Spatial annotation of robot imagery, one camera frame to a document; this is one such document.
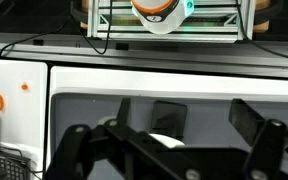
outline black cable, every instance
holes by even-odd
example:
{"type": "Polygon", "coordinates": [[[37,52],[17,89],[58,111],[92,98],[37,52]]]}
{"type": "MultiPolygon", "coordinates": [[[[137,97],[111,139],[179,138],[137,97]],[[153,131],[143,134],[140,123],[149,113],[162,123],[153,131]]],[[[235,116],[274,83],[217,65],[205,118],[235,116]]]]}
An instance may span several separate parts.
{"type": "Polygon", "coordinates": [[[111,32],[111,26],[112,26],[112,11],[113,11],[113,0],[110,0],[110,18],[109,18],[109,24],[108,24],[108,29],[107,29],[107,35],[106,35],[106,42],[105,42],[105,47],[103,52],[100,52],[99,50],[97,50],[95,48],[95,46],[90,42],[90,40],[83,34],[83,32],[81,31],[80,25],[79,23],[75,20],[75,18],[73,17],[73,15],[71,15],[76,28],[78,29],[78,31],[80,32],[80,34],[83,36],[83,38],[86,40],[86,42],[94,49],[94,51],[96,51],[98,54],[105,54],[107,51],[107,47],[108,47],[108,42],[109,42],[109,38],[110,38],[110,32],[111,32]]]}
{"type": "MultiPolygon", "coordinates": [[[[7,150],[10,150],[10,151],[17,151],[17,152],[20,154],[21,157],[24,157],[22,151],[19,150],[19,149],[9,148],[9,147],[4,147],[4,146],[0,146],[0,149],[7,149],[7,150]]],[[[22,169],[24,172],[26,171],[26,169],[23,168],[20,163],[17,163],[17,162],[15,162],[15,161],[13,161],[12,159],[3,156],[2,154],[0,154],[0,156],[4,157],[7,161],[10,161],[10,162],[12,162],[13,164],[17,165],[17,166],[18,166],[20,169],[22,169]]],[[[35,177],[36,177],[37,179],[39,179],[39,180],[42,180],[42,179],[41,179],[40,177],[38,177],[36,174],[38,174],[38,173],[43,173],[44,171],[33,171],[33,170],[31,169],[31,167],[29,167],[29,166],[28,166],[27,168],[28,168],[28,171],[29,171],[31,174],[33,174],[33,176],[35,176],[35,177]]]]}
{"type": "Polygon", "coordinates": [[[22,151],[19,150],[19,149],[14,149],[14,148],[9,148],[9,147],[4,147],[4,146],[0,146],[0,149],[6,149],[6,150],[9,150],[9,151],[16,151],[16,152],[18,152],[20,154],[21,157],[24,157],[22,151]]]}
{"type": "Polygon", "coordinates": [[[47,63],[47,72],[46,72],[46,88],[45,88],[45,91],[46,91],[46,99],[45,99],[45,116],[44,116],[44,119],[45,119],[45,124],[44,124],[44,142],[43,142],[43,166],[42,166],[42,171],[46,172],[46,168],[47,168],[47,151],[48,151],[48,136],[49,136],[49,132],[48,132],[48,129],[49,129],[49,122],[48,122],[48,116],[49,116],[49,113],[50,113],[50,89],[51,89],[51,69],[52,67],[54,67],[54,65],[50,64],[50,63],[47,63]]]}
{"type": "Polygon", "coordinates": [[[34,39],[34,38],[37,38],[37,37],[41,37],[41,36],[45,36],[45,35],[48,35],[48,34],[56,34],[58,32],[60,32],[65,26],[66,24],[70,21],[70,18],[68,18],[64,24],[58,28],[57,30],[55,31],[50,31],[50,32],[45,32],[45,33],[41,33],[41,34],[36,34],[34,36],[30,36],[28,38],[25,38],[25,39],[22,39],[22,40],[18,40],[18,41],[15,41],[15,42],[12,42],[10,44],[7,44],[6,46],[4,46],[1,50],[0,50],[0,58],[3,57],[3,52],[5,51],[6,48],[10,47],[10,46],[14,46],[15,44],[19,44],[19,43],[22,43],[22,42],[25,42],[25,41],[28,41],[28,40],[31,40],[31,39],[34,39]]]}
{"type": "Polygon", "coordinates": [[[237,12],[238,12],[238,16],[239,16],[239,20],[240,20],[240,29],[241,29],[241,32],[242,32],[242,35],[243,35],[243,38],[244,40],[246,40],[246,42],[252,44],[253,46],[263,50],[263,51],[266,51],[268,53],[271,53],[271,54],[274,54],[276,56],[280,56],[280,57],[283,57],[283,58],[287,58],[288,59],[288,55],[286,54],[281,54],[281,53],[278,53],[278,52],[275,52],[271,49],[268,49],[266,47],[263,47],[261,45],[259,45],[258,43],[252,41],[250,38],[248,38],[246,32],[245,32],[245,29],[244,29],[244,22],[243,22],[243,18],[242,18],[242,13],[241,13],[241,7],[238,3],[238,0],[235,0],[235,3],[236,3],[236,7],[237,7],[237,12]]]}

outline metal frame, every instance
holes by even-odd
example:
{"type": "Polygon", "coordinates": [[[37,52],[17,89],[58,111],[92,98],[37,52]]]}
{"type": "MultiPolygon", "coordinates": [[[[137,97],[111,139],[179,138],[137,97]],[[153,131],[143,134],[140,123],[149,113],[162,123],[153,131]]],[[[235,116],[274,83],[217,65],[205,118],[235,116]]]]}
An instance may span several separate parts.
{"type": "MultiPolygon", "coordinates": [[[[9,42],[28,36],[0,33],[0,49],[9,42]]],[[[107,54],[101,56],[81,36],[48,35],[40,39],[44,40],[44,46],[32,46],[29,41],[7,49],[4,56],[31,61],[73,62],[77,66],[288,78],[288,59],[271,55],[249,44],[110,41],[107,54]],[[119,43],[128,43],[130,50],[115,50],[119,43]]],[[[103,48],[105,43],[92,42],[99,48],[103,48]]],[[[288,43],[259,43],[288,55],[288,43]]]]}
{"type": "MultiPolygon", "coordinates": [[[[244,0],[240,3],[243,21],[245,22],[245,30],[248,37],[251,39],[253,32],[255,1],[244,0]]],[[[191,18],[231,16],[230,21],[232,21],[232,17],[235,18],[237,16],[237,8],[234,7],[235,4],[235,0],[197,0],[195,1],[195,12],[191,16],[191,18]]],[[[109,0],[95,0],[90,3],[88,37],[106,38],[108,23],[101,24],[100,17],[102,19],[105,19],[104,15],[109,15],[109,9],[105,9],[109,7],[109,0]]],[[[132,5],[130,2],[113,2],[113,7],[113,16],[123,15],[126,17],[135,17],[132,13],[132,5]]],[[[233,43],[236,40],[243,39],[242,34],[238,29],[238,23],[236,21],[230,25],[228,25],[227,22],[224,22],[224,25],[222,26],[210,26],[206,24],[205,26],[203,25],[203,27],[182,25],[174,32],[181,34],[171,33],[166,35],[156,35],[150,33],[142,26],[116,26],[113,24],[110,31],[110,38],[125,40],[158,40],[176,42],[191,41],[217,43],[233,43]]]]}

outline white panel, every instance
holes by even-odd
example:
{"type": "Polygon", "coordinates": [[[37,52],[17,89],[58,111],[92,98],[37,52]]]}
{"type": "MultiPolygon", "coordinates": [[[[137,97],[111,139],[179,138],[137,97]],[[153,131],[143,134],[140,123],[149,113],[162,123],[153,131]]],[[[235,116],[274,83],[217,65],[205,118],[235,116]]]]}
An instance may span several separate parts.
{"type": "Polygon", "coordinates": [[[0,141],[32,153],[42,164],[47,66],[44,63],[1,61],[0,94],[5,109],[0,111],[0,141]],[[26,83],[29,90],[23,91],[26,83]]]}
{"type": "Polygon", "coordinates": [[[56,67],[51,93],[288,101],[288,81],[56,67]]]}

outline black mount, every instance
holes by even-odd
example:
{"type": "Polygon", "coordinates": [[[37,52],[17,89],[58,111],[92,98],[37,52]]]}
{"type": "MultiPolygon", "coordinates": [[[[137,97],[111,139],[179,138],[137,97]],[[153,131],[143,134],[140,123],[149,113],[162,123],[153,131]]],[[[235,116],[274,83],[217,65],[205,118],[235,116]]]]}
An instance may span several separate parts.
{"type": "Polygon", "coordinates": [[[88,23],[88,13],[83,12],[82,8],[82,1],[81,0],[71,0],[71,15],[78,21],[87,24],[88,23]]]}
{"type": "Polygon", "coordinates": [[[271,0],[270,7],[255,11],[254,25],[265,23],[283,11],[284,0],[271,0]]]}
{"type": "Polygon", "coordinates": [[[230,122],[252,146],[251,153],[235,148],[169,149],[126,125],[129,107],[130,100],[123,99],[117,119],[93,130],[87,125],[68,128],[43,179],[87,179],[96,161],[108,159],[128,180],[288,180],[280,171],[288,143],[286,125],[261,119],[242,100],[232,101],[230,122]],[[245,119],[250,132],[241,123],[245,119]]]}

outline green light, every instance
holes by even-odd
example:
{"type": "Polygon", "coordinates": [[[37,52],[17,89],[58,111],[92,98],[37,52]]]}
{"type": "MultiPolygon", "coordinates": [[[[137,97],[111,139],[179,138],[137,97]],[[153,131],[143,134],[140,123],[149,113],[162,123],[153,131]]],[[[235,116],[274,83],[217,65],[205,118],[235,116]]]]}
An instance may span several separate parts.
{"type": "Polygon", "coordinates": [[[188,8],[193,7],[193,3],[192,3],[192,2],[188,2],[188,3],[187,3],[187,7],[188,7],[188,8]]]}

